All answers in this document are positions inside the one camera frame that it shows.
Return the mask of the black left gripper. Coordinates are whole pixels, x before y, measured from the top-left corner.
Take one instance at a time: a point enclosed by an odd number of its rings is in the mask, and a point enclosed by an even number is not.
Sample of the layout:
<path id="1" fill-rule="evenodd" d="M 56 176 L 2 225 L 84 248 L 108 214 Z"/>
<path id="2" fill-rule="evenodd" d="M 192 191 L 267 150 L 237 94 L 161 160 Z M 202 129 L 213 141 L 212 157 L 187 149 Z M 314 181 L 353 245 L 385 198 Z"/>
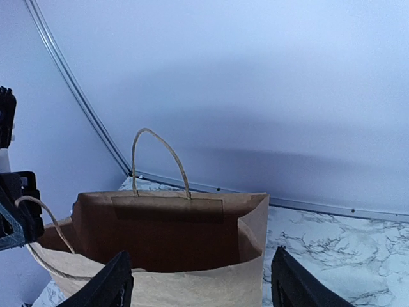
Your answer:
<path id="1" fill-rule="evenodd" d="M 17 100 L 11 88 L 1 86 L 0 90 L 0 138 L 1 149 L 8 148 L 12 141 L 12 130 Z"/>

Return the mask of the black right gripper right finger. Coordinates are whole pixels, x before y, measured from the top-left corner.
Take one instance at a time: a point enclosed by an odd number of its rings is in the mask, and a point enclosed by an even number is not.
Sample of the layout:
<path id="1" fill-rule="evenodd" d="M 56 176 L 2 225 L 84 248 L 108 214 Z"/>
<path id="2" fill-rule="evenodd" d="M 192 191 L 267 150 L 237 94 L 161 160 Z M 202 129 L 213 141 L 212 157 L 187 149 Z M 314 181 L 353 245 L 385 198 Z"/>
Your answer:
<path id="1" fill-rule="evenodd" d="M 320 283 L 286 251 L 284 246 L 276 249 L 271 271 L 274 306 L 353 307 L 351 303 Z"/>

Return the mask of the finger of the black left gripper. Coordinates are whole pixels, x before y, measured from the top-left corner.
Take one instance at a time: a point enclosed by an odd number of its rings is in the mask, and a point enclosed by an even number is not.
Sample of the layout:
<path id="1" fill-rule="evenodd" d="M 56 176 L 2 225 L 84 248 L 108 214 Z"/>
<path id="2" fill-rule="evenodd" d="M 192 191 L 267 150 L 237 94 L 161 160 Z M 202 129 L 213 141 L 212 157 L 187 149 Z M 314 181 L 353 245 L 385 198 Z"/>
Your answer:
<path id="1" fill-rule="evenodd" d="M 32 201 L 15 200 L 21 196 L 40 199 L 32 171 L 1 174 L 1 250 L 36 242 L 44 234 L 42 208 Z"/>

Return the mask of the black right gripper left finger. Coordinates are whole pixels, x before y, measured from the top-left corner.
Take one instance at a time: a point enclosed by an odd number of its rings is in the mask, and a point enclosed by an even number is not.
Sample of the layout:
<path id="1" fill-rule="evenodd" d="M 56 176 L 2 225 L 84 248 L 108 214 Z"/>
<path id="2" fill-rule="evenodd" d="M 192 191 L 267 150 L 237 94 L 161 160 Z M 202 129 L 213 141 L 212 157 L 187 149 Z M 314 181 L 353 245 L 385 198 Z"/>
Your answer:
<path id="1" fill-rule="evenodd" d="M 130 307 L 134 278 L 130 255 L 118 253 L 98 274 L 60 307 Z"/>

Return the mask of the brown paper bag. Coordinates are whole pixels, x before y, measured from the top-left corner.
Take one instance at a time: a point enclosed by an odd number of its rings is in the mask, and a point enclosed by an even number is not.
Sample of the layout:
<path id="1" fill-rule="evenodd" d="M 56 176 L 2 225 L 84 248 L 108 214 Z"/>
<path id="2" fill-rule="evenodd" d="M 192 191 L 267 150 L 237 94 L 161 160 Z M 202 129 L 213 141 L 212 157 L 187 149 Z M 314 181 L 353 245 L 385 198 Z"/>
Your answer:
<path id="1" fill-rule="evenodd" d="M 130 256 L 133 306 L 261 306 L 265 193 L 80 193 L 72 215 L 27 245 L 67 298 L 117 253 Z"/>

